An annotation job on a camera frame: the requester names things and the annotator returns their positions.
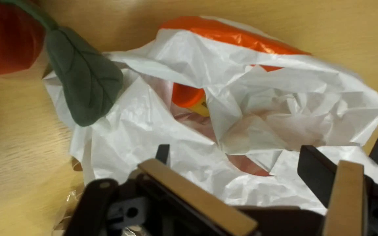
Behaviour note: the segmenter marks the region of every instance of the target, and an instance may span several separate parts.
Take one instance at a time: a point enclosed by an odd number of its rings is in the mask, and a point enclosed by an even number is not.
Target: wooden table
[[[187,14],[256,26],[319,57],[359,72],[378,90],[378,1],[359,0],[41,0],[61,23],[100,49],[128,49],[155,36],[161,22]],[[0,77],[0,234],[50,234],[81,174],[69,157],[41,77],[44,53],[29,70]]]

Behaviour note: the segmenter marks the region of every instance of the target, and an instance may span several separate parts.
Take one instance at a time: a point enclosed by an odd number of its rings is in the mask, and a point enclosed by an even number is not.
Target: wooden surface
[[[142,45],[178,15],[226,17],[343,64],[378,90],[378,1],[40,1],[100,49]],[[41,82],[45,68],[42,55],[32,69],[0,77],[0,234],[50,234],[67,192],[81,182],[69,163],[70,132]]]
[[[364,234],[365,190],[364,166],[350,161],[340,161],[323,236]]]

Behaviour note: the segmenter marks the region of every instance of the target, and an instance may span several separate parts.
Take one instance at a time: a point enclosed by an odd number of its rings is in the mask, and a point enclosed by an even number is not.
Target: plastic bag
[[[335,162],[363,162],[378,182],[378,165],[360,148],[378,124],[378,93],[352,72],[212,17],[166,22],[151,43],[108,56],[123,68],[125,87],[92,125],[75,124],[56,73],[45,78],[87,182],[125,182],[165,142],[172,169],[230,204],[325,213],[297,175],[301,144],[321,145]],[[205,89],[210,118],[182,119],[188,114],[171,102],[174,82]],[[266,173],[246,173],[237,160]]]
[[[78,187],[70,191],[70,194],[66,198],[65,205],[61,208],[58,213],[60,216],[56,221],[52,236],[65,234],[65,230],[67,229],[67,225],[70,224],[70,220],[74,215],[74,211],[82,195],[83,195],[83,187]]]

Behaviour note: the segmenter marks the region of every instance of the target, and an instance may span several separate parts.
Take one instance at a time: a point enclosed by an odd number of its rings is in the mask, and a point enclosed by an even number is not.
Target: green felt leaf
[[[48,31],[45,43],[73,118],[81,125],[95,123],[119,95],[121,69],[69,27]]]

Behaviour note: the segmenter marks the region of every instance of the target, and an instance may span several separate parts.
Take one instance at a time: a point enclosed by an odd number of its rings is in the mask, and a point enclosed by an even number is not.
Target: red fabric
[[[29,68],[42,49],[44,35],[25,11],[0,2],[0,74]]]

